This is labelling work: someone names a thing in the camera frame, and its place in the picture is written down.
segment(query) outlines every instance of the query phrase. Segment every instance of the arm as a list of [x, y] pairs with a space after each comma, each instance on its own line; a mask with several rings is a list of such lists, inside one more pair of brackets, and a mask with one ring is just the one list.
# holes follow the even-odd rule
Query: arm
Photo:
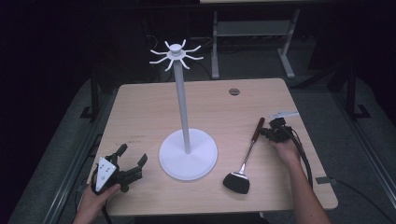
[[102, 194], [96, 195], [93, 193], [91, 186], [88, 185], [84, 189], [84, 195], [73, 223], [93, 223], [102, 210], [102, 207], [106, 203], [107, 199], [113, 196], [117, 191], [119, 191], [119, 189], [120, 184], [116, 184], [104, 191]]
[[276, 148], [277, 155], [289, 171], [297, 223], [331, 223], [306, 179], [297, 147], [290, 139], [284, 143], [270, 141], [270, 144]]

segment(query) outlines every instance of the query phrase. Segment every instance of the black cable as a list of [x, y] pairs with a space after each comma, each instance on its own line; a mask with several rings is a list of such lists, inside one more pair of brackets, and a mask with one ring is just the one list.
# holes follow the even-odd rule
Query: black cable
[[103, 207], [102, 207], [102, 213], [103, 213], [103, 216], [105, 217], [106, 222], [107, 222], [108, 224], [113, 224], [113, 222], [112, 222], [111, 219], [110, 219], [110, 216], [108, 215], [108, 212], [107, 212], [107, 209], [106, 209], [106, 205], [103, 205]]
[[[162, 63], [159, 63], [159, 65], [162, 66], [162, 67], [165, 67], [165, 68], [168, 67], [167, 65], [164, 65], [164, 64], [162, 64]], [[169, 78], [167, 78], [164, 82], [168, 82], [168, 81], [172, 78], [172, 76], [173, 76], [173, 69], [169, 69], [169, 71], [170, 71], [170, 74], [171, 74], [171, 75], [170, 75]], [[161, 74], [160, 74], [159, 78], [160, 78], [160, 82], [163, 82], [163, 79], [161, 78]]]
[[[78, 188], [79, 187], [81, 187], [81, 185], [82, 185], [82, 183], [84, 183], [84, 182], [86, 182], [87, 181], [87, 178], [84, 178], [83, 180], [81, 180], [81, 182], [79, 182], [79, 186], [78, 186]], [[82, 197], [82, 195], [83, 195], [83, 192], [84, 191], [84, 188], [82, 188], [82, 190], [81, 190], [81, 197]], [[75, 195], [75, 211], [77, 212], [78, 211], [78, 203], [77, 203], [77, 197], [78, 197], [78, 193], [79, 193], [80, 191], [77, 189], [76, 190], [76, 195]]]
[[336, 178], [334, 178], [334, 177], [332, 177], [332, 176], [329, 176], [329, 175], [328, 175], [328, 177], [329, 177], [330, 179], [334, 179], [337, 183], [340, 183], [340, 184], [344, 185], [345, 187], [351, 189], [351, 190], [354, 191], [355, 193], [359, 194], [364, 200], [366, 200], [367, 203], [369, 203], [370, 205], [372, 205], [373, 207], [375, 207], [375, 208], [376, 208], [376, 209], [388, 220], [389, 223], [395, 223], [395, 222], [392, 222], [391, 218], [390, 218], [384, 211], [382, 211], [382, 209], [381, 209], [378, 205], [376, 205], [372, 200], [370, 200], [366, 195], [364, 195], [363, 193], [361, 193], [359, 190], [353, 188], [352, 186], [348, 185], [348, 184], [347, 184], [346, 182], [344, 182], [344, 181], [341, 181], [341, 180], [336, 179]]
[[196, 64], [200, 65], [201, 67], [203, 67], [203, 68], [205, 69], [205, 71], [206, 71], [207, 75], [209, 76], [209, 80], [211, 80], [211, 79], [212, 79], [212, 77], [210, 76], [210, 73], [209, 73], [209, 71], [207, 71], [206, 67], [204, 67], [204, 65], [203, 65], [203, 64], [201, 64], [201, 63], [198, 63], [198, 62], [196, 62], [196, 61], [191, 61], [191, 62], [192, 62], [192, 63], [196, 63]]
[[[98, 139], [99, 139], [99, 137], [101, 137], [101, 136], [103, 136], [101, 133], [99, 133], [99, 134], [96, 135], [96, 137], [95, 137], [95, 139], [93, 140], [93, 143], [92, 143], [92, 145], [91, 145], [91, 147], [90, 147], [90, 149], [89, 149], [89, 151], [88, 151], [88, 154], [87, 154], [87, 156], [85, 157], [84, 162], [83, 162], [82, 164], [85, 164], [85, 162], [87, 162], [87, 159], [88, 159], [89, 157], [94, 156], [94, 155], [92, 155], [92, 152], [95, 150], [96, 147], [99, 147], [101, 141], [98, 141]], [[83, 165], [81, 165], [81, 166], [79, 167], [78, 174], [81, 173], [82, 167], [83, 167]], [[84, 178], [84, 179], [79, 183], [78, 186], [80, 187], [80, 186], [82, 185], [82, 183], [85, 182], [85, 181], [87, 180], [87, 178]], [[78, 197], [78, 191], [76, 191], [76, 195], [75, 195], [75, 199], [74, 199], [75, 211], [76, 211], [76, 213], [77, 213], [77, 211], [78, 211], [77, 197]]]
[[155, 40], [154, 47], [152, 47], [152, 48], [150, 48], [150, 49], [156, 49], [157, 46], [158, 46], [158, 39], [157, 39], [157, 37], [155, 37], [155, 35], [146, 35], [146, 37], [154, 38], [154, 40]]
[[208, 39], [208, 41], [206, 41], [204, 44], [201, 44], [202, 41], [193, 39], [193, 40], [190, 40], [189, 47], [191, 46], [191, 48], [196, 48], [196, 45], [199, 45], [201, 47], [196, 51], [197, 53], [208, 53], [208, 52], [210, 52], [212, 50], [212, 48], [213, 48], [212, 37], [202, 37], [202, 39], [203, 40]]
[[298, 142], [300, 143], [301, 147], [303, 147], [303, 144], [302, 144], [301, 141], [300, 141], [300, 136], [297, 134], [296, 131], [294, 131], [294, 129], [291, 129], [291, 131], [294, 132], [294, 134], [295, 134], [296, 137], [297, 137]]
[[306, 169], [306, 174], [308, 175], [308, 182], [309, 185], [311, 186], [311, 188], [314, 187], [314, 183], [312, 180], [312, 171], [311, 171], [311, 166], [309, 165], [309, 161], [308, 158], [305, 155], [304, 152], [304, 148], [303, 145], [301, 144], [301, 142], [297, 142], [296, 138], [294, 137], [293, 134], [289, 133], [283, 126], [281, 125], [277, 125], [283, 132], [285, 132], [291, 139], [291, 141], [293, 141], [294, 145], [297, 147], [297, 149], [300, 152], [300, 156], [303, 159], [304, 165], [305, 165], [305, 169]]

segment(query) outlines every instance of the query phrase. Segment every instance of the white pole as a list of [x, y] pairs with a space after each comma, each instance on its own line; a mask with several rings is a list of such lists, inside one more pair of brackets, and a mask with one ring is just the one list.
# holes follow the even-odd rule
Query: white pole
[[189, 123], [187, 120], [186, 93], [184, 92], [183, 66], [179, 60], [174, 61], [175, 81], [177, 87], [178, 107], [180, 110], [181, 128], [183, 130], [184, 148], [187, 154], [191, 153]]

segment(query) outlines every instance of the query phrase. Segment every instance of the wrist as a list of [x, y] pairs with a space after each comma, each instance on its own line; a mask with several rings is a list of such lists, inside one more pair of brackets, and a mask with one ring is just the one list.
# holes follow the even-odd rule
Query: wrist
[[299, 157], [291, 157], [287, 161], [285, 161], [286, 167], [288, 170], [293, 170], [301, 166], [301, 161]]

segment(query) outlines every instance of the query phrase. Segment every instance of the table top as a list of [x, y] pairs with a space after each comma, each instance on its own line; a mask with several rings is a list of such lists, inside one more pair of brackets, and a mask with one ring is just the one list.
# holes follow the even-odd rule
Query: table top
[[[240, 94], [232, 96], [236, 88]], [[248, 194], [222, 185], [230, 172], [239, 171], [261, 117], [279, 110], [297, 110], [280, 78], [185, 82], [190, 128], [208, 133], [218, 147], [214, 168], [204, 177], [180, 181], [169, 176], [159, 162], [163, 140], [181, 129], [175, 83], [133, 84], [120, 87], [95, 158], [111, 155], [121, 144], [128, 149], [118, 159], [122, 171], [136, 167], [144, 153], [148, 162], [143, 178], [107, 204], [112, 216], [208, 214], [292, 209], [288, 172], [259, 136], [247, 161]], [[326, 209], [338, 202], [330, 184], [318, 185], [325, 172], [300, 116], [285, 118], [300, 136], [314, 179], [314, 191]]]

